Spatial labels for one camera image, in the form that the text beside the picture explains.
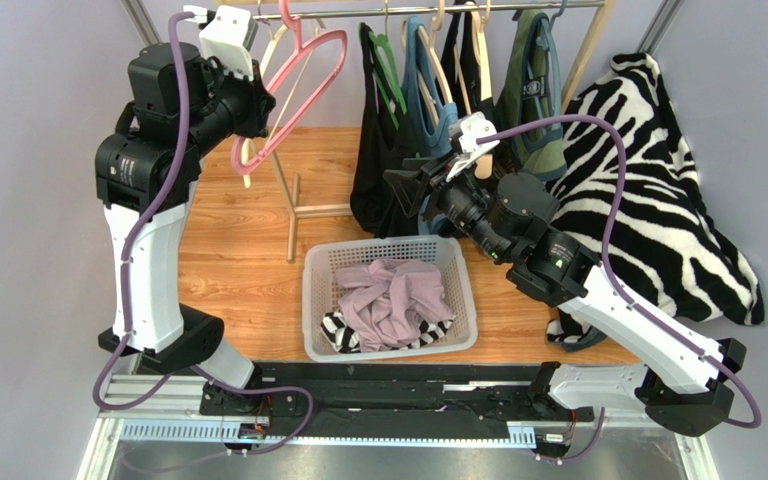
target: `wooden floor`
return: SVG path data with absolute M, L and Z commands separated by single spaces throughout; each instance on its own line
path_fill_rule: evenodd
M 351 191 L 358 130 L 299 128 L 280 148 L 288 179 L 301 174 L 302 205 L 344 203 Z M 230 142 L 207 157 L 180 249 L 180 297 L 224 319 L 225 334 L 258 360 L 309 360 L 301 333 L 301 273 L 307 251 L 322 243 L 370 238 L 352 217 L 299 221 L 295 264 L 286 261 L 288 215 L 268 162 L 245 189 L 229 165 Z M 461 352 L 412 362 L 631 363 L 612 341 L 565 354 L 544 339 L 551 310 L 505 280 L 470 241 L 462 240 L 478 311 L 479 339 Z

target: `laundry basket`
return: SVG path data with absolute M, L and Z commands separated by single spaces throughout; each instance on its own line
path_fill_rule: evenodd
M 338 353 L 322 332 L 325 313 L 337 309 L 346 293 L 334 278 L 340 268 L 370 264 L 379 258 L 419 259 L 433 263 L 443 274 L 444 301 L 455 318 L 446 336 L 422 348 L 373 353 Z M 362 362 L 388 358 L 454 352 L 476 343 L 476 305 L 467 276 L 461 245 L 436 235 L 357 240 L 318 245 L 304 260 L 301 321 L 304 349 L 317 362 Z

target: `zebra print blanket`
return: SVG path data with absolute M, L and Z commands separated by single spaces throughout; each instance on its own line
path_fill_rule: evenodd
M 612 71 L 568 111 L 601 117 L 624 138 L 626 188 L 610 248 L 617 275 L 672 317 L 762 323 L 757 277 L 707 215 L 695 162 L 656 61 L 646 54 L 614 57 Z M 580 123 L 567 126 L 564 142 L 568 170 L 547 184 L 561 201 L 553 225 L 599 252 L 617 181 L 615 147 L 607 133 Z M 566 350 L 605 338 L 587 323 L 559 314 L 547 339 Z

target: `clothing rack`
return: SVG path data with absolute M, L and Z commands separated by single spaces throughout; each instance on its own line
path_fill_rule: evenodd
M 324 2 L 350 2 L 354 0 L 295 0 L 293 3 L 324 3 Z M 272 20 L 281 20 L 279 13 L 263 14 L 261 13 L 262 4 L 275 4 L 277 0 L 216 0 L 219 5 L 256 5 L 257 14 L 254 15 L 254 19 L 261 22 L 269 22 Z M 355 10 L 326 10 L 326 11 L 314 11 L 314 12 L 293 12 L 292 16 L 299 19 L 326 19 L 326 18 L 358 18 L 358 17 L 383 17 L 383 16 L 400 16 L 400 15 L 416 15 L 416 14 L 434 14 L 438 12 L 437 6 L 413 6 L 413 7 L 394 7 L 389 8 L 387 0 L 382 0 L 385 8 L 376 9 L 355 9 Z M 490 11 L 518 11 L 518 10 L 532 10 L 532 9 L 558 9 L 561 7 L 561 1 L 551 2 L 523 2 L 523 3 L 504 3 L 493 4 L 490 2 L 488 5 L 448 5 L 443 8 L 446 13 L 456 12 L 470 12 L 480 11 L 486 12 L 488 8 Z M 576 94 L 576 88 L 579 86 L 582 76 L 585 74 L 585 67 L 588 65 L 588 61 L 594 54 L 594 49 L 597 47 L 597 42 L 603 34 L 603 30 L 606 28 L 606 24 L 609 21 L 609 17 L 615 8 L 617 0 L 569 0 L 566 8 L 594 8 L 594 16 L 591 19 L 591 24 L 588 30 L 585 32 L 585 37 L 582 39 L 582 44 L 579 47 L 579 52 L 574 58 L 573 66 L 570 69 L 570 73 L 565 80 L 564 87 L 562 89 L 562 111 L 567 110 L 567 106 L 573 96 Z M 332 204 L 332 205 L 312 205 L 302 206 L 298 204 L 299 195 L 301 192 L 301 175 L 296 173 L 292 179 L 292 186 L 286 180 L 286 175 L 283 172 L 283 167 L 280 163 L 280 158 L 277 152 L 272 152 L 269 157 L 269 161 L 272 164 L 272 168 L 275 172 L 278 185 L 281 188 L 281 193 L 287 204 L 287 212 L 289 213 L 289 233 L 286 251 L 286 260 L 289 263 L 295 261 L 296 246 L 298 243 L 298 220 L 303 218 L 327 218 L 327 217 L 343 217 L 351 216 L 351 207 L 348 203 Z

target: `gray wall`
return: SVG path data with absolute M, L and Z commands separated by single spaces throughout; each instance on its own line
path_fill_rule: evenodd
M 0 478 L 74 478 L 97 414 L 115 286 L 93 159 L 139 47 L 116 1 L 0 1 Z
M 214 0 L 143 0 L 147 10 L 150 12 L 160 30 L 162 38 L 167 39 L 165 33 L 165 22 L 168 16 L 182 9 L 186 4 L 197 4 L 208 8 L 215 8 Z M 638 45 L 642 35 L 647 29 L 650 19 L 656 12 L 660 0 L 619 0 L 615 7 L 615 12 L 606 27 L 603 38 L 597 46 L 591 62 L 585 72 L 581 87 L 584 88 L 599 78 L 608 68 L 609 59 L 616 53 L 631 52 Z M 390 8 L 406 7 L 415 5 L 436 5 L 431 0 L 391 0 Z M 341 10 L 348 7 L 352 9 L 361 8 L 383 8 L 383 0 L 376 1 L 352 1 L 349 3 L 319 3 L 292 5 L 292 11 L 317 11 L 317 10 Z M 263 13 L 276 13 L 276 5 L 263 5 Z M 490 57 L 491 77 L 494 95 L 498 95 L 502 90 L 505 79 L 505 70 L 508 67 L 508 58 L 511 54 L 511 43 L 514 39 L 516 23 L 511 21 L 512 12 L 495 12 L 491 16 L 491 23 L 488 24 L 485 36 L 488 42 L 488 56 Z M 594 9 L 578 8 L 569 9 L 564 16 L 556 22 L 553 36 L 558 48 L 559 63 L 562 75 L 566 76 L 573 64 L 576 52 L 582 42 L 582 37 L 588 29 L 591 18 L 594 15 Z M 428 25 L 432 15 L 423 15 L 421 18 Z M 399 43 L 399 32 L 402 19 L 406 17 L 391 17 L 389 21 L 390 43 L 393 45 L 396 64 L 399 71 L 404 70 L 404 54 Z M 302 120 L 301 125 L 307 126 L 359 126 L 361 114 L 363 113 L 363 65 L 360 60 L 360 47 L 357 40 L 357 25 L 360 21 L 369 24 L 372 29 L 381 33 L 384 31 L 383 17 L 370 17 L 366 19 L 343 18 L 327 20 L 326 26 L 332 29 L 343 29 L 348 32 L 349 53 L 346 58 L 343 71 L 340 72 L 337 79 L 331 85 L 331 88 L 324 94 L 319 102 L 308 112 Z M 438 52 L 443 46 L 446 38 L 446 29 L 449 25 L 449 19 L 443 30 L 438 34 L 437 45 Z M 280 22 L 273 22 L 273 28 L 277 29 Z M 268 44 L 268 29 L 261 25 L 261 32 L 254 42 L 251 49 L 254 56 L 262 54 Z M 310 38 L 310 26 L 305 27 L 304 38 Z M 197 44 L 197 31 L 187 29 L 181 32 L 181 38 L 184 41 Z M 292 52 L 292 41 L 284 38 L 278 45 L 278 48 L 266 72 L 265 78 L 270 78 L 270 74 L 277 71 L 284 60 Z M 303 100 L 315 89 L 322 79 L 333 69 L 336 54 L 339 48 L 332 44 L 322 47 L 321 51 L 314 53 L 314 59 L 307 66 L 305 78 L 299 84 L 295 98 L 291 101 L 287 109 L 286 118 L 292 112 L 298 110 Z M 284 82 L 284 86 L 278 91 L 278 110 L 283 104 L 283 98 L 286 92 L 294 82 L 294 76 Z
M 680 125 L 692 146 L 704 200 L 722 231 L 761 277 L 768 315 L 768 2 L 685 2 L 656 51 Z M 768 478 L 768 324 L 701 325 L 748 346 L 742 378 L 763 426 L 709 435 L 721 478 Z M 736 416 L 749 418 L 737 400 Z

